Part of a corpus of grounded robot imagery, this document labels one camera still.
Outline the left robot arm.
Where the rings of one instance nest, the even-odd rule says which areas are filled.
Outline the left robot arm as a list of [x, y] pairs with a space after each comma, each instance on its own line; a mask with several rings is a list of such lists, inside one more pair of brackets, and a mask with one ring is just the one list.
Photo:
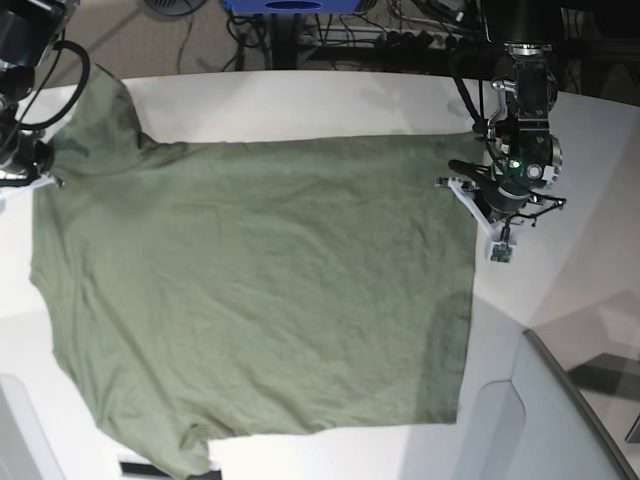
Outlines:
[[484, 101], [471, 100], [462, 79], [455, 80], [489, 162], [449, 167], [465, 177], [464, 189], [489, 224], [521, 218], [529, 204], [560, 208], [563, 200], [547, 191], [562, 168], [549, 125], [558, 96], [553, 50], [564, 38], [561, 9], [551, 1], [472, 1], [467, 18], [479, 35], [477, 55], [503, 54], [510, 70], [492, 82], [499, 108], [491, 117], [481, 111]]

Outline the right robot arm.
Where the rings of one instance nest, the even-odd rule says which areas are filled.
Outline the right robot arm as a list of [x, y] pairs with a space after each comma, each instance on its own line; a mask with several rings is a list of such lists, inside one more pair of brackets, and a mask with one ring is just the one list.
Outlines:
[[[51, 173], [54, 147], [46, 130], [65, 117], [88, 84], [86, 50], [66, 38], [78, 1], [3, 1], [1, 3], [1, 187], [40, 188], [64, 181]], [[70, 99], [52, 117], [27, 123], [25, 117], [49, 82], [64, 51], [77, 55], [81, 75]]]

